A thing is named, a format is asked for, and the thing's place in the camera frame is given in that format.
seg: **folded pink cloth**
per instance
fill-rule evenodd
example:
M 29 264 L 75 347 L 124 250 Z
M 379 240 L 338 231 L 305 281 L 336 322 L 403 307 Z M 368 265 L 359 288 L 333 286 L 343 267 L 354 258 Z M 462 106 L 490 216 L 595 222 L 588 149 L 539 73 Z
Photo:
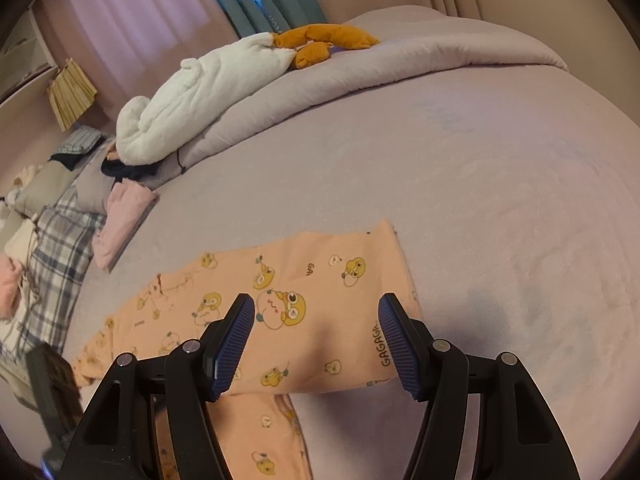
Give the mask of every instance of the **folded pink cloth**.
M 124 179 L 113 186 L 107 199 L 106 224 L 92 240 L 95 263 L 100 269 L 108 269 L 120 255 L 156 197 L 153 191 L 132 180 Z
M 14 316 L 14 306 L 17 304 L 15 298 L 18 295 L 21 275 L 20 262 L 0 253 L 0 319 L 11 319 Z

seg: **bed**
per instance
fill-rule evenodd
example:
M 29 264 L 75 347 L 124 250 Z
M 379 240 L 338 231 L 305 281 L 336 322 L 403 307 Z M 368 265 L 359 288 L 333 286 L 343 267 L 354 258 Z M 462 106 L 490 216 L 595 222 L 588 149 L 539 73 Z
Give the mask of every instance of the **bed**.
M 414 41 L 414 25 L 437 28 L 442 18 L 398 7 L 353 23 L 384 45 L 399 33 Z M 440 32 L 455 37 L 447 27 Z M 322 102 L 298 91 L 300 109 L 275 105 L 366 54 L 342 52 L 230 108 L 178 152 L 190 169 L 159 188 L 113 272 L 89 266 L 64 357 L 76 357 L 156 272 L 203 246 L 365 230 L 387 218 L 434 335 L 467 353 L 519 355 L 581 477 L 602 478 L 640 419 L 640 130 L 540 49 L 534 64 L 442 65 L 335 94 L 334 81 L 320 85 L 330 96 Z M 225 117 L 246 117 L 245 130 Z M 423 407 L 397 383 L 292 399 L 316 479 L 401 477 Z M 468 411 L 473 421 L 478 404 Z M 473 433 L 471 422 L 459 478 L 470 474 Z

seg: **ribbed rubber pad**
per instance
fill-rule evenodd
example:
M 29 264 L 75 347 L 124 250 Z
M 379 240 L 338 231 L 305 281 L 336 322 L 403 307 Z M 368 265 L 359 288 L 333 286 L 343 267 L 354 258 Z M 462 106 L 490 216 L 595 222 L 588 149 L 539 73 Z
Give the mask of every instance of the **ribbed rubber pad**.
M 231 386 L 244 346 L 254 326 L 254 315 L 254 302 L 248 298 L 242 304 L 238 316 L 231 323 L 216 355 L 213 382 L 210 386 L 214 400 L 218 400 L 220 395 Z
M 378 302 L 378 320 L 402 387 L 414 399 L 418 399 L 422 394 L 418 355 L 412 348 L 404 328 L 400 325 L 393 306 L 384 296 Z

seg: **gray pillow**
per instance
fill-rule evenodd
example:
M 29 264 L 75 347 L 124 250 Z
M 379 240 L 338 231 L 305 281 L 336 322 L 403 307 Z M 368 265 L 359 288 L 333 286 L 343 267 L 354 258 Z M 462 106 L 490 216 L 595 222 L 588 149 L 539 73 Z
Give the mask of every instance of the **gray pillow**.
M 76 173 L 69 171 L 62 163 L 50 160 L 22 190 L 15 202 L 15 210 L 29 218 L 39 215 L 44 206 L 54 205 L 58 201 L 75 176 Z
M 14 237 L 15 232 L 20 228 L 23 220 L 24 216 L 15 209 L 11 209 L 9 216 L 4 222 L 4 227 L 0 230 L 0 253 L 4 251 L 6 243 Z
M 106 146 L 96 151 L 94 158 L 86 165 L 76 180 L 76 191 L 78 192 L 76 205 L 78 209 L 87 213 L 107 214 L 107 199 L 115 179 L 100 171 L 106 150 L 111 143 L 105 142 L 105 144 Z

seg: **metal screw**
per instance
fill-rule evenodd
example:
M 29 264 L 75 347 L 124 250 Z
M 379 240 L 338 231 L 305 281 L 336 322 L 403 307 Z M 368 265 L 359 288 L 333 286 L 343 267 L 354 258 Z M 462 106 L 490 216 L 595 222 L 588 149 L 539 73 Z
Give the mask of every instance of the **metal screw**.
M 451 350 L 449 341 L 446 341 L 444 339 L 435 339 L 432 344 L 438 352 L 448 352 L 449 350 Z
M 118 366 L 127 366 L 128 364 L 130 364 L 130 362 L 133 361 L 133 355 L 127 353 L 127 354 L 120 354 L 117 358 L 116 358 L 116 362 L 118 364 Z
M 518 364 L 518 358 L 510 352 L 505 352 L 500 356 L 502 362 L 506 365 L 513 366 Z
M 197 352 L 200 349 L 200 342 L 197 339 L 189 339 L 184 342 L 182 349 L 187 352 L 187 354 Z

